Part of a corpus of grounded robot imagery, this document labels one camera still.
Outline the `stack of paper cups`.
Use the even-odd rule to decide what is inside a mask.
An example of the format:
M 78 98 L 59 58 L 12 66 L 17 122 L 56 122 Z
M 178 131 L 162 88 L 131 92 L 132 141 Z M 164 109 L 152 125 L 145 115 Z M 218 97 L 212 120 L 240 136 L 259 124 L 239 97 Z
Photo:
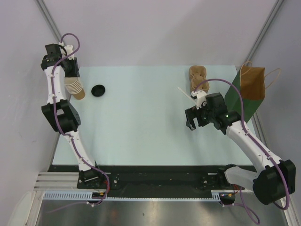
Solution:
M 86 95 L 79 77 L 65 77 L 64 86 L 77 100 L 82 100 Z

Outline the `black plastic cup lid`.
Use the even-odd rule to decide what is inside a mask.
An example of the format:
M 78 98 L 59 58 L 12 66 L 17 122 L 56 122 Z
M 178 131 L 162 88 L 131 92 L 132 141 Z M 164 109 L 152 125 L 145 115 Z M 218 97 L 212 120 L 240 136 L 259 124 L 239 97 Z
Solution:
M 92 87 L 91 94 L 95 97 L 101 97 L 104 95 L 106 89 L 104 85 L 98 84 Z

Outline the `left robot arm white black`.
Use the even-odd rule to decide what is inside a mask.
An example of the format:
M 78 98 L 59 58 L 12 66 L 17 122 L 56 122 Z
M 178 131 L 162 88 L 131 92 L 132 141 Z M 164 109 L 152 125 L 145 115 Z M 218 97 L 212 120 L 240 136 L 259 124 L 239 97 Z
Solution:
M 41 108 L 42 113 L 53 130 L 67 140 L 76 156 L 79 168 L 77 188 L 102 188 L 107 184 L 107 180 L 96 161 L 85 150 L 79 133 L 79 113 L 67 97 L 68 94 L 77 100 L 85 97 L 73 46 L 60 42 L 46 45 L 45 48 L 47 54 L 42 59 L 41 68 L 47 78 L 48 100 Z

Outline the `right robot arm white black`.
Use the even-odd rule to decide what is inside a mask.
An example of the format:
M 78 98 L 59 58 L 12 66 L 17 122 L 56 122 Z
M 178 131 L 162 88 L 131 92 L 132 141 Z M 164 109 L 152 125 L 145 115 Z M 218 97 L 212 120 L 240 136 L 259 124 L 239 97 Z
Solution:
M 236 184 L 254 192 L 257 199 L 269 205 L 295 192 L 296 167 L 291 160 L 282 160 L 272 153 L 241 120 L 236 111 L 228 111 L 221 93 L 207 94 L 193 91 L 191 99 L 196 104 L 186 109 L 186 125 L 190 130 L 213 124 L 234 141 L 248 157 L 255 171 L 230 164 L 220 169 L 217 184 L 228 189 Z

